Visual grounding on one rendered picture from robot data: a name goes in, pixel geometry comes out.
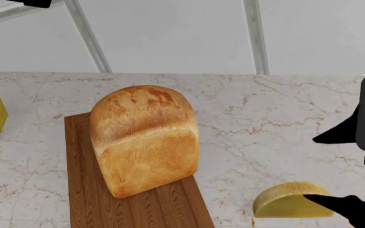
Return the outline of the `pale yellow half-round cheese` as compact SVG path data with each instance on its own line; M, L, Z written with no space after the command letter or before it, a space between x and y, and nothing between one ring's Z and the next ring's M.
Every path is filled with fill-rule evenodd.
M313 182L288 182L270 187L253 202L256 218L325 218L334 212L304 197L305 195L330 195Z

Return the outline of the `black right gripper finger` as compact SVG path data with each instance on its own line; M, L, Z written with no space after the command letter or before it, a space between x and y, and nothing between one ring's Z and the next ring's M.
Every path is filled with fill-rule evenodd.
M354 110L353 114L345 119L342 123L336 125L332 129L319 134L312 140L318 144L349 144L355 143L355 135L357 129L359 106Z
M365 228L365 201L361 201L357 196L348 195L346 197L332 197L316 194L307 194L304 197L318 205L340 214L354 228Z

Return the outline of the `wooden cutting board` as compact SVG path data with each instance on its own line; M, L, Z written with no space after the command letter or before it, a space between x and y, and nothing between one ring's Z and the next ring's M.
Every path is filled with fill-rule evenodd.
M113 197L91 145L88 113L65 117L65 141L71 228L214 228L192 176Z

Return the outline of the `grey window frame bar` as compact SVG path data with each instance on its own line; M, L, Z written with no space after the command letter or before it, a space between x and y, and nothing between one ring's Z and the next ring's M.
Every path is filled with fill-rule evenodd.
M49 10L55 6L63 5L64 0L52 0L52 3L49 8L36 8L25 6L22 3L12 3L9 5L0 7L0 22L3 20L7 20L10 18L14 18L16 16L26 15L28 13L34 13L40 10Z
M64 0L64 3L98 71L100 73L112 73L108 60L96 39L79 1Z
M269 75L259 0L243 0L243 5L256 74Z

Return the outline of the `golden brown bread loaf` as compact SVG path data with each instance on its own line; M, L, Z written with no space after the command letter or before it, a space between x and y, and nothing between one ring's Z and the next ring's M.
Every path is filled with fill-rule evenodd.
M92 108L89 132L103 178L116 198L170 184L197 171L195 112L173 89L135 85L108 94Z

